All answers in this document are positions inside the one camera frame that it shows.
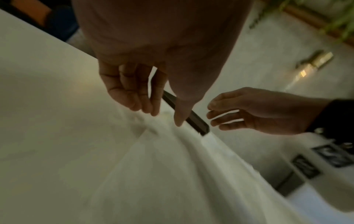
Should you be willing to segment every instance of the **blue object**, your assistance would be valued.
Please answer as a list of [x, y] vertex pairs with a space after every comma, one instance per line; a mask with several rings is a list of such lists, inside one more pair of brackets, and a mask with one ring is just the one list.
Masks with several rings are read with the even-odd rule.
[[53, 9], [45, 21], [45, 31], [62, 41], [67, 41], [78, 28], [74, 10], [69, 6]]

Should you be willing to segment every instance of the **person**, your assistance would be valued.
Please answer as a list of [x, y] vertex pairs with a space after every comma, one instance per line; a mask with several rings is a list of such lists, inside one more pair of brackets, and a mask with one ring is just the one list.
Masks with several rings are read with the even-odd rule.
[[211, 125], [224, 131], [250, 128], [277, 135], [316, 132], [338, 145], [352, 147], [354, 142], [354, 100], [308, 98], [245, 87], [218, 95], [208, 109]]
[[72, 5], [109, 95], [132, 111], [156, 116], [169, 81], [180, 126], [217, 79], [252, 1], [73, 0]]

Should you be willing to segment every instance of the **white fabric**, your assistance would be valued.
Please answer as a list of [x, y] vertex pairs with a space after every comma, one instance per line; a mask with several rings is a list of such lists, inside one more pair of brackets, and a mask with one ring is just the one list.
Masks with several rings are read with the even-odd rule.
[[176, 128], [168, 114], [117, 125], [140, 128], [140, 137], [86, 205], [83, 223], [309, 223], [212, 134]]

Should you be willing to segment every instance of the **hanging plant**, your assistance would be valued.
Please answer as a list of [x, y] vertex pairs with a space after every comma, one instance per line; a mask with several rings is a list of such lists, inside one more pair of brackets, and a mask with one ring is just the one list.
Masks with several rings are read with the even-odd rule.
[[[249, 28], [254, 29], [265, 17], [275, 11], [283, 11], [289, 4], [300, 6], [304, 2], [305, 0], [269, 0], [267, 5], [258, 14], [257, 18], [250, 24]], [[338, 15], [330, 19], [331, 22], [323, 27], [320, 32], [329, 33], [335, 29], [341, 29], [342, 33], [339, 41], [345, 41], [354, 34], [354, 0], [332, 0], [329, 7], [337, 2], [346, 3], [346, 6]]]

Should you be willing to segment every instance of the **orange object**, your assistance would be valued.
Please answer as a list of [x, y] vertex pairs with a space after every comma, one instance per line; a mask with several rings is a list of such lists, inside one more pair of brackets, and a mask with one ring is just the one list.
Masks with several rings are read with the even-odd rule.
[[45, 26], [45, 19], [52, 11], [38, 0], [12, 0], [11, 5], [31, 17], [39, 25]]

